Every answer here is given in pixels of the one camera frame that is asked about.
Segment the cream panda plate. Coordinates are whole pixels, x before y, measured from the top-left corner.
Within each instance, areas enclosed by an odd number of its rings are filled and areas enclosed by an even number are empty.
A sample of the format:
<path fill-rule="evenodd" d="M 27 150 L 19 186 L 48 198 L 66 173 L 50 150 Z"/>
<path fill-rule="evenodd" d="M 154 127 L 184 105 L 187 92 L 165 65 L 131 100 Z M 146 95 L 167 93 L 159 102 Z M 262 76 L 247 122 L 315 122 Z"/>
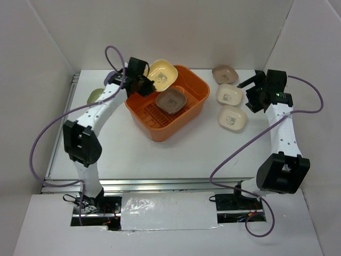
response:
<path fill-rule="evenodd" d="M 230 84 L 221 84 L 218 86 L 215 97 L 222 105 L 237 106 L 242 101 L 243 91 Z"/>
<path fill-rule="evenodd" d="M 239 132 L 247 122 L 247 115 L 240 108 L 225 105 L 218 112 L 217 122 L 224 129 Z"/>

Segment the yellow panda plate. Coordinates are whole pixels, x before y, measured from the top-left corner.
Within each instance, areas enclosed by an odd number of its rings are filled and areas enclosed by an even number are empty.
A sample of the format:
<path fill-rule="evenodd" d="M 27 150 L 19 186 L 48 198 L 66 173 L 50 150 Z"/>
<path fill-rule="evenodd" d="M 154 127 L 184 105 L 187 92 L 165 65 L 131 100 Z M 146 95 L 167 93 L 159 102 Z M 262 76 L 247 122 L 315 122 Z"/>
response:
<path fill-rule="evenodd" d="M 154 81 L 153 85 L 157 92 L 163 92 L 168 89 L 178 78 L 177 69 L 167 60 L 157 60 L 149 65 L 144 76 Z"/>

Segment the brown panda plate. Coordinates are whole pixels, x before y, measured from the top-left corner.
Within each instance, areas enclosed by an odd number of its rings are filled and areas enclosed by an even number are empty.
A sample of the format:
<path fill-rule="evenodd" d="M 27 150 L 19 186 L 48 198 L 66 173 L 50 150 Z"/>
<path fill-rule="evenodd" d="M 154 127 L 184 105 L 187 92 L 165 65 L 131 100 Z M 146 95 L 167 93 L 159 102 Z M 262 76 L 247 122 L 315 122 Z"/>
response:
<path fill-rule="evenodd" d="M 232 84 L 239 78 L 236 70 L 229 65 L 220 65 L 212 69 L 212 76 L 218 84 Z"/>

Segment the green panda plate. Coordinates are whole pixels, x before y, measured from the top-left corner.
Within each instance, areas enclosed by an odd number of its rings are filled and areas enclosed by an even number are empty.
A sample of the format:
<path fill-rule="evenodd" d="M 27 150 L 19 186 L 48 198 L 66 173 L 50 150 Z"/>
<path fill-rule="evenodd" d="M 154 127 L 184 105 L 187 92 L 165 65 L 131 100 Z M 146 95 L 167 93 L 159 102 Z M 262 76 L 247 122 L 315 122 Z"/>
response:
<path fill-rule="evenodd" d="M 95 103 L 96 100 L 102 95 L 103 91 L 103 88 L 93 90 L 87 99 L 87 104 Z"/>

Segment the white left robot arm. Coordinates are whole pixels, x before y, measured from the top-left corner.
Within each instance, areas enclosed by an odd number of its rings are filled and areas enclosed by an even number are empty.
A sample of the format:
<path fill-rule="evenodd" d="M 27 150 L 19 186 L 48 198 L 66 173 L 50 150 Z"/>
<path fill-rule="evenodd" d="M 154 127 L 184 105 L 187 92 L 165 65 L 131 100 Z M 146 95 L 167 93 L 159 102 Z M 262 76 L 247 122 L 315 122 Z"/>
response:
<path fill-rule="evenodd" d="M 97 166 L 102 154 L 99 133 L 116 108 L 131 95 L 137 93 L 146 97 L 156 90 L 154 82 L 147 78 L 149 71 L 146 61 L 131 57 L 126 68 L 107 75 L 104 91 L 86 113 L 75 121 L 67 120 L 63 125 L 64 150 L 83 181 L 80 196 L 94 213 L 105 207 Z"/>

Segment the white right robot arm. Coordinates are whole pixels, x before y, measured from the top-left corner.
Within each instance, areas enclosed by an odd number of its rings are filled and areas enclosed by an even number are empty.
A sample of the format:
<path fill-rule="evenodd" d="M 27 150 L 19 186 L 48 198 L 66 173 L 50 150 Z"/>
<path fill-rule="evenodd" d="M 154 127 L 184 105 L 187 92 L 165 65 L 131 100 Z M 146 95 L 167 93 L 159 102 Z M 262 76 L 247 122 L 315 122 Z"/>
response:
<path fill-rule="evenodd" d="M 268 70 L 246 80 L 247 107 L 254 113 L 263 111 L 270 127 L 271 154 L 258 168 L 255 178 L 240 181 L 241 190 L 232 195 L 232 203 L 244 209 L 251 198 L 267 194 L 294 194 L 310 169 L 310 161 L 302 156 L 297 145 L 293 119 L 293 98 L 285 92 L 287 74 Z"/>

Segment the orange plastic bin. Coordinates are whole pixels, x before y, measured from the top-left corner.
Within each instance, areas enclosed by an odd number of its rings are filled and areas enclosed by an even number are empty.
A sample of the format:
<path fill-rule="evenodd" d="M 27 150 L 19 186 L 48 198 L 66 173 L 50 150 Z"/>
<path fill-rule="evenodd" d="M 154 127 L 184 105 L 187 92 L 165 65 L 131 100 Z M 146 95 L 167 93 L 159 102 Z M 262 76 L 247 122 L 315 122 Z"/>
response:
<path fill-rule="evenodd" d="M 171 87 L 185 94 L 187 101 L 176 114 L 167 114 L 156 104 L 159 93 L 154 92 L 148 97 L 135 93 L 126 101 L 135 124 L 144 134 L 155 142 L 163 142 L 180 130 L 188 122 L 196 118 L 202 111 L 210 94 L 208 84 L 189 68 L 176 65 L 178 78 Z"/>

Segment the white foil tape sheet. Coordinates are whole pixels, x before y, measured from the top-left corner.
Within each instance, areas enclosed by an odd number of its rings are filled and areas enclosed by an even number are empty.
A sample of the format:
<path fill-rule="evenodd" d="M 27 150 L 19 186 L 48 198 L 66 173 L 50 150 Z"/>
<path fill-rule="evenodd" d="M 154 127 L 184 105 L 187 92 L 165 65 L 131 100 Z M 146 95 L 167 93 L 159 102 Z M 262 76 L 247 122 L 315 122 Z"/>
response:
<path fill-rule="evenodd" d="M 124 193 L 123 231 L 206 230 L 218 227 L 212 192 Z"/>

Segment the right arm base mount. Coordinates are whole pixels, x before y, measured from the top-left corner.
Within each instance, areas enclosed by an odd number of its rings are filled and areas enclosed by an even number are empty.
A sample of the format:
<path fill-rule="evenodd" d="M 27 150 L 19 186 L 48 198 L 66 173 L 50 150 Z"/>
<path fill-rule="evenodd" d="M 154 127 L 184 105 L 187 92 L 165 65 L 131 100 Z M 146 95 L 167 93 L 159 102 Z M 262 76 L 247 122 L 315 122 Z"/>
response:
<path fill-rule="evenodd" d="M 263 205 L 255 198 L 243 197 L 240 193 L 215 194 L 209 197 L 215 203 L 218 223 L 242 223 L 265 221 Z"/>

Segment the aluminium table frame rail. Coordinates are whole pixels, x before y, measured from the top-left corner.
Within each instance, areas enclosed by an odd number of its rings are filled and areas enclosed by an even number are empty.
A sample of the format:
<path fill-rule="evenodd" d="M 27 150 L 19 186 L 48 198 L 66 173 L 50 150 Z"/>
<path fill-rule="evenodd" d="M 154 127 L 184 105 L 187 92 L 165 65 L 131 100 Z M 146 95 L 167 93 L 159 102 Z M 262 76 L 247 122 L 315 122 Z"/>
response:
<path fill-rule="evenodd" d="M 75 90 L 76 90 L 76 87 L 77 87 L 77 84 L 78 84 L 78 81 L 79 81 L 79 77 L 80 77 L 80 73 L 75 73 L 73 75 L 72 80 L 71 80 L 71 84 L 70 84 L 70 89 L 69 89 L 69 92 L 68 92 L 68 96 L 67 96 L 67 99 L 66 99 L 66 103 L 65 103 L 65 106 L 64 106 L 64 109 L 61 112 L 61 114 L 58 116 L 58 117 L 61 117 L 59 119 L 58 132 L 57 132 L 55 143 L 54 143 L 54 146 L 53 146 L 53 149 L 52 149 L 50 161 L 49 161 L 49 164 L 48 164 L 48 167 L 47 167 L 47 171 L 46 171 L 46 174 L 45 174 L 45 177 L 44 177 L 44 181 L 43 181 L 43 184 L 42 184 L 41 191 L 43 190 L 44 187 L 48 187 L 48 188 L 50 188 L 50 187 L 52 187 L 52 188 L 64 188 L 64 187 L 74 186 L 75 184 L 79 183 L 78 181 L 70 182 L 70 181 L 66 180 L 67 183 L 59 184 L 58 185 L 58 184 L 54 183 L 54 180 L 51 180 L 52 165 L 54 163 L 56 154 L 58 153 L 58 149 L 59 149 L 60 142 L 61 142 L 62 127 L 63 127 L 63 122 L 65 120 L 64 114 L 67 111 L 70 110 L 70 106 L 71 106 L 72 101 L 73 101 L 73 97 L 74 97 Z"/>

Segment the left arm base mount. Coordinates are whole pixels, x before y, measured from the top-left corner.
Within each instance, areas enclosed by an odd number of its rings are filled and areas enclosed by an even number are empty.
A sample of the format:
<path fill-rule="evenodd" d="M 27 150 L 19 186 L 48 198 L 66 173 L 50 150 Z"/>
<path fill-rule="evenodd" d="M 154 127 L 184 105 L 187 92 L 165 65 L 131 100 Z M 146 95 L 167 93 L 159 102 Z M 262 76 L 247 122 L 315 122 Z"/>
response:
<path fill-rule="evenodd" d="M 108 230 L 121 230 L 121 196 L 105 196 L 103 203 L 96 207 L 83 201 L 82 208 L 79 208 L 80 197 L 64 194 L 62 199 L 73 204 L 70 225 L 79 226 L 104 226 Z"/>

